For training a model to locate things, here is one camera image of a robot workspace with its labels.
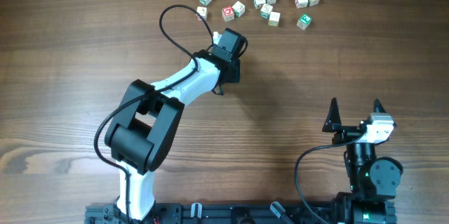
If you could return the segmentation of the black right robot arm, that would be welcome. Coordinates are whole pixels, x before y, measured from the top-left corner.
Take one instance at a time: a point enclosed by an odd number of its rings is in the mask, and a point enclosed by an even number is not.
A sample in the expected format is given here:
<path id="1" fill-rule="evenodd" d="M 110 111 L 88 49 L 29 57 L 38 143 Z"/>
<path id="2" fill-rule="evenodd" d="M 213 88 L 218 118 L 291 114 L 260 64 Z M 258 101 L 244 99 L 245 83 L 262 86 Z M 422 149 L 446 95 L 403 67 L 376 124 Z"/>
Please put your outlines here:
<path id="1" fill-rule="evenodd" d="M 332 146 L 344 145 L 344 165 L 350 192 L 339 192 L 332 200 L 331 223 L 397 222 L 393 199 L 401 182 L 403 166 L 391 157 L 377 157 L 375 147 L 389 140 L 396 123 L 376 99 L 373 112 L 358 126 L 344 126 L 337 99 L 330 109 L 322 131 L 333 133 Z"/>

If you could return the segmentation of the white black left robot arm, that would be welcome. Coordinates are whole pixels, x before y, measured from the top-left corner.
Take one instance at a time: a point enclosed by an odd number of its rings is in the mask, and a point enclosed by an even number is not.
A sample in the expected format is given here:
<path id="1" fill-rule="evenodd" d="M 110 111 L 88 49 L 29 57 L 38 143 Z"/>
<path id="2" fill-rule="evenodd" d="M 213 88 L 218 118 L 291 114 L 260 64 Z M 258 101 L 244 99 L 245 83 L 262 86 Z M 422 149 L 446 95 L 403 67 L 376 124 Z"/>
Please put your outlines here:
<path id="1" fill-rule="evenodd" d="M 193 54 L 189 64 L 167 79 L 135 80 L 120 105 L 103 121 L 110 165 L 120 170 L 115 218 L 143 223 L 155 207 L 154 172 L 170 151 L 183 110 L 199 96 L 240 78 L 240 53 L 221 48 Z"/>

